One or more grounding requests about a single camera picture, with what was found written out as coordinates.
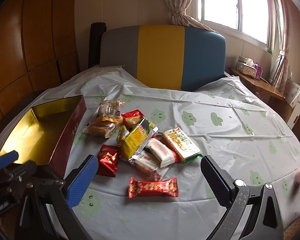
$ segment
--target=pile of snacks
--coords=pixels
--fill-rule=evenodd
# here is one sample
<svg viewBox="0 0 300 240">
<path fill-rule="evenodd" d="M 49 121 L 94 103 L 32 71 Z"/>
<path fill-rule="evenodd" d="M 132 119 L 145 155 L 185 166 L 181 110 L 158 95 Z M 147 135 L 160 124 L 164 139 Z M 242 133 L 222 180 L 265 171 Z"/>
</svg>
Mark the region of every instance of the pile of snacks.
<svg viewBox="0 0 300 240">
<path fill-rule="evenodd" d="M 167 130 L 161 135 L 158 127 L 148 120 L 140 110 L 121 114 L 121 100 L 106 100 L 100 103 L 95 121 L 84 132 L 109 138 L 120 127 L 118 146 L 103 145 L 98 155 L 97 174 L 115 177 L 118 156 L 150 176 L 154 181 L 130 179 L 128 196 L 178 197 L 177 178 L 162 181 L 173 163 L 187 163 L 200 154 L 200 149 L 180 127 Z"/>
</svg>

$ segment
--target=curtain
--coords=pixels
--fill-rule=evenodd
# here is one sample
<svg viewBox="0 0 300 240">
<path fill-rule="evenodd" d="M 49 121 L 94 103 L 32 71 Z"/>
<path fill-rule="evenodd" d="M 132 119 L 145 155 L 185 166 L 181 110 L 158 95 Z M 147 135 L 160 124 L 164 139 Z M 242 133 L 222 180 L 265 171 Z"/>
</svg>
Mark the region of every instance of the curtain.
<svg viewBox="0 0 300 240">
<path fill-rule="evenodd" d="M 171 10 L 171 23 L 173 25 L 189 26 L 199 29 L 206 29 L 215 32 L 210 27 L 201 24 L 192 17 L 186 15 L 186 9 L 189 7 L 191 0 L 165 0 Z"/>
<path fill-rule="evenodd" d="M 271 68 L 269 82 L 283 93 L 288 78 L 287 16 L 284 0 L 274 0 L 274 3 L 276 8 L 280 53 L 275 64 Z"/>
</svg>

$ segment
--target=window frame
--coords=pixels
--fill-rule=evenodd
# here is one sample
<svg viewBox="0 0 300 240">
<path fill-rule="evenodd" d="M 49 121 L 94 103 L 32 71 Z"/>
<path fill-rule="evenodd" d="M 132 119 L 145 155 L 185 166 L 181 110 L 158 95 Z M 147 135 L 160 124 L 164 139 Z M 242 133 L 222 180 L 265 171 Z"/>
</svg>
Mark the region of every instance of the window frame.
<svg viewBox="0 0 300 240">
<path fill-rule="evenodd" d="M 215 22 L 210 22 L 207 20 L 204 20 L 204 2 L 202 2 L 202 11 L 201 16 L 202 19 L 200 20 L 198 18 L 198 0 L 194 0 L 195 2 L 192 3 L 193 8 L 191 8 L 189 11 L 194 12 L 193 17 L 201 22 L 202 24 L 205 24 L 209 26 L 210 28 L 214 29 L 217 32 L 221 32 L 224 35 L 229 35 L 234 38 L 239 38 L 243 41 L 249 42 L 257 47 L 259 47 L 262 50 L 265 50 L 267 52 L 272 52 L 274 49 L 274 35 L 275 35 L 275 24 L 276 24 L 276 18 L 275 18 L 275 6 L 274 6 L 274 0 L 267 0 L 268 1 L 268 12 L 269 12 L 269 20 L 268 20 L 268 36 L 267 36 L 267 43 L 263 43 L 252 36 L 245 34 L 242 32 L 242 0 L 238 0 L 238 27 L 237 30 L 230 28 L 228 26 L 218 24 Z"/>
</svg>

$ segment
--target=metal bolt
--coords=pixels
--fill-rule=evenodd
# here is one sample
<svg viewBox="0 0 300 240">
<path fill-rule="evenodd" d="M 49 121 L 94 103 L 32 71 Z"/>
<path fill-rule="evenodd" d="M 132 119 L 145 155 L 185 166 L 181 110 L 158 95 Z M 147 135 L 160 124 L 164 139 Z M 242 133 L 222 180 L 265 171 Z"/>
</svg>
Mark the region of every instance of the metal bolt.
<svg viewBox="0 0 300 240">
<path fill-rule="evenodd" d="M 245 182 L 241 179 L 236 179 L 234 183 L 239 187 L 246 186 Z"/>
<path fill-rule="evenodd" d="M 27 185 L 26 185 L 27 188 L 32 188 L 33 187 L 33 183 L 32 182 L 29 182 Z"/>
<path fill-rule="evenodd" d="M 60 185 L 64 184 L 64 182 L 65 181 L 63 179 L 57 179 L 54 183 L 60 186 Z"/>
<path fill-rule="evenodd" d="M 272 185 L 270 183 L 266 183 L 266 188 L 267 189 L 272 189 Z"/>
</svg>

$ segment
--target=window sill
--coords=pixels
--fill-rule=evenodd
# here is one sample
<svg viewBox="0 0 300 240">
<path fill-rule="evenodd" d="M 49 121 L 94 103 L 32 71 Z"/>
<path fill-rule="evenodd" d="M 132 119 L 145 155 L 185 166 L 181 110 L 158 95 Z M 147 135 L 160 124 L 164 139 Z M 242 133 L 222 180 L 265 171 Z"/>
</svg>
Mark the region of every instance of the window sill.
<svg viewBox="0 0 300 240">
<path fill-rule="evenodd" d="M 209 22 L 209 21 L 203 20 L 203 21 L 201 21 L 201 23 L 209 26 L 210 28 L 217 31 L 221 35 L 232 36 L 233 38 L 249 42 L 249 43 L 257 46 L 258 48 L 268 52 L 268 46 L 266 44 L 264 44 L 261 41 L 256 40 L 255 38 L 252 38 L 251 36 L 249 36 L 245 33 L 239 32 L 238 30 L 235 30 L 233 28 L 224 26 L 222 24 L 214 23 L 214 22 Z"/>
</svg>

